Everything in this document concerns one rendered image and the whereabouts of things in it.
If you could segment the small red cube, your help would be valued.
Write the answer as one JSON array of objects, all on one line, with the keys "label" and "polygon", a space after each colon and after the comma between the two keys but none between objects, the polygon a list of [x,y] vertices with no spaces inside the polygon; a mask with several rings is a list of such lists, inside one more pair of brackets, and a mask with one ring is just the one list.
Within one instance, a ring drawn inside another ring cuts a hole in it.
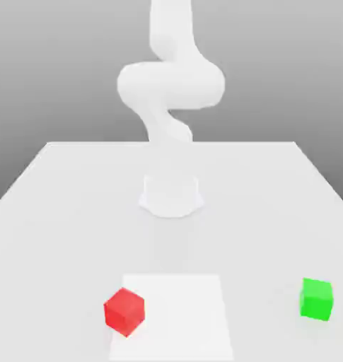
[{"label": "small red cube", "polygon": [[128,337],[145,319],[145,300],[122,287],[104,302],[105,324]]}]

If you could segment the small green cube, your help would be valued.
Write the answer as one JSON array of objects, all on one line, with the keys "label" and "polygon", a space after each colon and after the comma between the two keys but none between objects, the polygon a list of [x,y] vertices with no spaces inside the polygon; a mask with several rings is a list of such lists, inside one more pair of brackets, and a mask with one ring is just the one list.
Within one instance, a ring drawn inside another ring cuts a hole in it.
[{"label": "small green cube", "polygon": [[327,322],[333,305],[334,296],[330,282],[303,278],[299,296],[300,316]]}]

